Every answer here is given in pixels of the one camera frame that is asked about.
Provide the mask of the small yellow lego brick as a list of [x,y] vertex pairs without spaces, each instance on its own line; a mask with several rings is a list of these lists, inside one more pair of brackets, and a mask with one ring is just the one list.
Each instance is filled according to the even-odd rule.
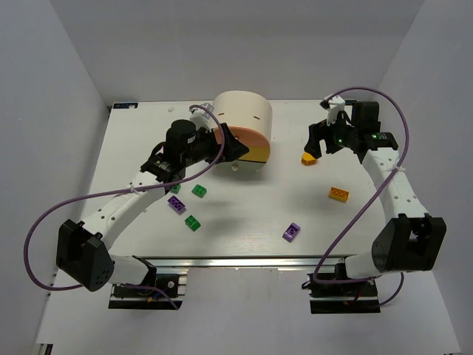
[[313,157],[311,154],[304,152],[302,154],[301,163],[305,166],[312,166],[317,163],[317,159]]

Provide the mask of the orange top drawer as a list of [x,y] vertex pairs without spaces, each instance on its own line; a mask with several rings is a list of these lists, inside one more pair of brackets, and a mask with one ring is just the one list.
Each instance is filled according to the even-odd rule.
[[260,132],[246,127],[228,126],[231,134],[248,148],[269,148],[270,141]]

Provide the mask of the cream drawer cabinet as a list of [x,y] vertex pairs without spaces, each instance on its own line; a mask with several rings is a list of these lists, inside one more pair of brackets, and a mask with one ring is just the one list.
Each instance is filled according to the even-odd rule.
[[[227,91],[213,101],[213,114],[218,121],[228,126],[246,127],[262,133],[271,141],[273,110],[268,100],[248,91]],[[226,166],[233,172],[256,172],[266,163],[236,160]]]

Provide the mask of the long yellow lego brick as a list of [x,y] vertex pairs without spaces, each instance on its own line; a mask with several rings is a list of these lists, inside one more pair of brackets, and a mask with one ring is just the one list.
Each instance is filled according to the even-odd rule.
[[349,199],[349,195],[350,195],[350,193],[346,190],[339,189],[339,188],[336,188],[336,187],[332,187],[330,189],[328,197],[331,198],[331,199],[346,203]]

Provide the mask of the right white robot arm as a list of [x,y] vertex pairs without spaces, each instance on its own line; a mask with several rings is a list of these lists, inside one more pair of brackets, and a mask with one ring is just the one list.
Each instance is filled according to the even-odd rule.
[[370,176],[386,221],[367,251],[336,264],[335,283],[431,270],[446,234],[446,224],[443,218],[431,216],[414,193],[401,168],[402,155],[394,136],[381,131],[378,103],[356,102],[348,114],[344,99],[336,96],[322,101],[321,107],[327,110],[327,118],[310,125],[304,150],[320,158],[322,141],[328,154],[350,149]]

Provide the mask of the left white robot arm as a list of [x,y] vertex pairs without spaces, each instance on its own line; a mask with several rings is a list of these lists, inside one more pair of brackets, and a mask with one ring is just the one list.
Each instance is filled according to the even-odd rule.
[[249,148],[235,138],[227,124],[198,128],[176,120],[166,139],[153,148],[130,187],[79,222],[67,220],[58,230],[56,265],[89,291],[106,283],[148,286],[156,270],[139,257],[113,257],[109,250],[119,235],[150,205],[165,197],[196,163],[232,162]]

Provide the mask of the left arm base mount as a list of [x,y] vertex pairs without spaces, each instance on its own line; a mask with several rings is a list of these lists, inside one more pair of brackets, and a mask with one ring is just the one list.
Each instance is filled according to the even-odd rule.
[[155,279],[145,288],[113,285],[108,308],[177,311],[186,294],[187,274],[184,268],[158,268]]

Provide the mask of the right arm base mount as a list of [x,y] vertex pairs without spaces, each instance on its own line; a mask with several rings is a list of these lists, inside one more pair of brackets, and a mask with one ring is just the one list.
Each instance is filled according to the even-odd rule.
[[309,291],[311,314],[376,314],[381,312],[375,282],[326,285],[316,283],[312,274],[302,283]]

